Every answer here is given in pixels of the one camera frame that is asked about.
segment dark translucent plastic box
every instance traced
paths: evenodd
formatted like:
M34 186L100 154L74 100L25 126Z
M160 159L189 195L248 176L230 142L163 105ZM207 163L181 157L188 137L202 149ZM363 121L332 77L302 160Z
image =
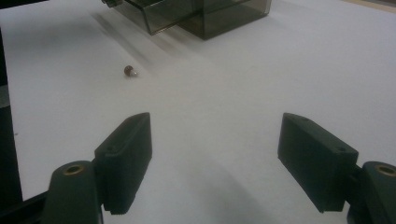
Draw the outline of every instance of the dark translucent plastic box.
M271 0L125 0L115 7L149 34L178 25L208 39L268 15Z

